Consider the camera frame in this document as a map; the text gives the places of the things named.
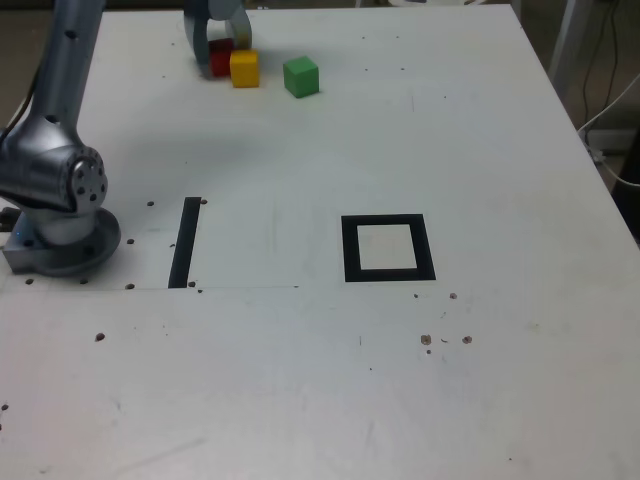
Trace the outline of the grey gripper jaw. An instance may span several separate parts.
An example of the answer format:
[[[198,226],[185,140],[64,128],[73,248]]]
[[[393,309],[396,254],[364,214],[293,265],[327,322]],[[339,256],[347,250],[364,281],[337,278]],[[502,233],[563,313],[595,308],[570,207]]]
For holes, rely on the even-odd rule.
[[[251,23],[241,0],[210,0],[209,14],[212,20],[225,23],[226,32],[234,40],[236,48],[251,48]]]
[[[186,0],[183,9],[184,29],[196,65],[204,78],[211,78],[207,25],[210,19],[207,0]]]

